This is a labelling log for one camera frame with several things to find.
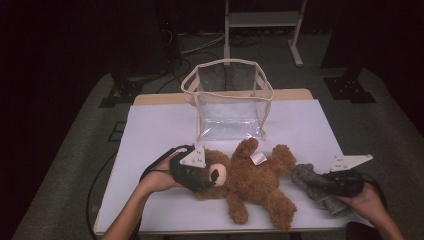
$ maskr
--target gray carpet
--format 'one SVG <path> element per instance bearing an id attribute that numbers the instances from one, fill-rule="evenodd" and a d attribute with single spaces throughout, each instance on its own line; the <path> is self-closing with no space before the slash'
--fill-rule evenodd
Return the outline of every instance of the gray carpet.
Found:
<path id="1" fill-rule="evenodd" d="M 377 103 L 352 104 L 333 100 L 323 77 L 337 76 L 344 69 L 320 69 L 329 34 L 301 34 L 298 41 L 304 67 L 297 68 L 286 40 L 289 35 L 263 36 L 250 47 L 232 47 L 233 58 L 259 63 L 275 89 L 307 88 L 319 99 L 330 126 L 346 155 L 372 154 L 374 160 L 358 167 L 375 177 L 382 186 L 389 212 L 407 239 L 424 236 L 424 141 L 402 109 L 387 91 L 384 83 L 366 69 L 360 75 L 362 86 Z M 210 39 L 199 36 L 181 37 L 185 50 L 200 46 Z M 203 50 L 223 56 L 222 46 Z M 215 60 L 208 53 L 184 57 L 191 68 Z M 187 62 L 176 68 L 175 75 L 187 69 Z M 150 82 L 142 93 L 156 91 L 173 76 Z M 113 80 L 105 75 L 88 96 L 61 149 L 23 218 L 14 239 L 90 239 L 85 218 L 86 197 L 96 174 L 118 149 L 119 142 L 109 141 L 115 124 L 126 121 L 129 104 L 99 108 L 112 88 Z M 167 84 L 161 93 L 180 92 L 178 81 Z M 112 159 L 93 187 L 89 203 L 89 220 L 94 223 L 97 210 L 113 165 Z M 175 236 L 171 239 L 225 239 L 226 236 Z M 161 236 L 146 236 L 160 239 Z M 284 239 L 286 234 L 232 235 L 230 239 Z M 302 233 L 304 240 L 344 239 L 343 231 Z"/>

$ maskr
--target brown teddy bear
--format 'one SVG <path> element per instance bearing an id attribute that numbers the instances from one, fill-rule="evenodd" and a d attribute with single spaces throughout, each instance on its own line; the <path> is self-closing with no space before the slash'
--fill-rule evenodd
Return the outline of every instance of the brown teddy bear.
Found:
<path id="1" fill-rule="evenodd" d="M 278 229 L 287 231 L 296 206 L 278 189 L 278 177 L 289 174 L 296 159 L 285 145 L 277 145 L 267 160 L 256 165 L 250 156 L 258 148 L 258 140 L 243 140 L 231 160 L 220 151 L 205 150 L 207 168 L 198 178 L 215 183 L 214 187 L 195 193 L 199 200 L 226 197 L 229 215 L 237 224 L 245 224 L 249 217 L 244 201 L 263 206 Z"/>

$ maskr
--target table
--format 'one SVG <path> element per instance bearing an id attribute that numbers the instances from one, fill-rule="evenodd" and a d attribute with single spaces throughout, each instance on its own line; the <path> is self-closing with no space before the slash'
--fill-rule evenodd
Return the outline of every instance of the table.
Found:
<path id="1" fill-rule="evenodd" d="M 196 139 L 196 110 L 183 94 L 140 95 L 131 107 L 121 146 L 105 191 L 94 231 L 106 231 L 138 183 L 143 170 L 168 149 Z M 342 155 L 317 100 L 306 89 L 275 90 L 267 122 L 267 140 L 258 151 L 287 144 L 298 163 L 313 163 L 317 172 L 328 172 L 334 155 Z M 206 148 L 230 155 L 239 141 L 202 142 Z M 280 189 L 297 205 L 293 232 L 344 228 L 347 222 L 366 223 L 352 213 L 333 219 L 318 209 L 289 176 L 280 178 Z M 225 199 L 197 201 L 184 188 L 153 194 L 145 207 L 140 232 L 144 234 L 200 234 L 279 232 L 267 212 L 246 204 L 249 220 L 236 225 L 227 213 Z"/>
<path id="2" fill-rule="evenodd" d="M 224 58 L 230 58 L 230 28 L 294 26 L 293 38 L 288 40 L 288 45 L 296 66 L 302 67 L 303 61 L 297 51 L 296 44 L 303 21 L 306 1 L 302 0 L 299 11 L 231 13 L 229 0 L 226 0 Z"/>

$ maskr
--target dark background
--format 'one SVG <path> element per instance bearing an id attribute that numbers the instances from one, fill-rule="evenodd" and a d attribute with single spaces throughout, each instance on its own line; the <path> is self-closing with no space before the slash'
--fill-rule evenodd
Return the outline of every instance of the dark background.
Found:
<path id="1" fill-rule="evenodd" d="M 234 11 L 293 10 L 299 6 L 288 0 L 230 2 Z M 384 80 L 423 132 L 423 4 L 400 0 L 372 3 L 309 0 L 302 32 L 333 31 L 322 64 L 326 68 L 349 65 L 361 46 L 371 49 L 359 56 L 364 58 L 364 67 Z M 210 0 L 176 0 L 174 4 L 173 24 L 178 32 L 223 31 L 223 0 L 214 4 Z M 152 43 L 161 38 L 152 26 L 164 26 L 163 18 L 158 18 L 164 13 L 152 11 L 154 7 L 154 1 L 129 0 L 2 1 L 2 239 L 13 236 L 97 81 L 111 68 L 154 73 L 172 67 L 176 55 L 167 55 L 163 44 Z M 106 21 L 105 14 L 116 21 Z M 371 44 L 363 39 L 371 39 Z M 146 61 L 149 54 L 157 57 L 156 64 Z"/>

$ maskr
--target clear plastic bag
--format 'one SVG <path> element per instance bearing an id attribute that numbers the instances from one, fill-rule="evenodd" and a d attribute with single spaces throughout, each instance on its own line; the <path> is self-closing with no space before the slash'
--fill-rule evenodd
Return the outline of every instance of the clear plastic bag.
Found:
<path id="1" fill-rule="evenodd" d="M 263 125 L 274 91 L 257 63 L 221 59 L 200 64 L 181 90 L 197 108 L 199 141 L 266 139 Z"/>

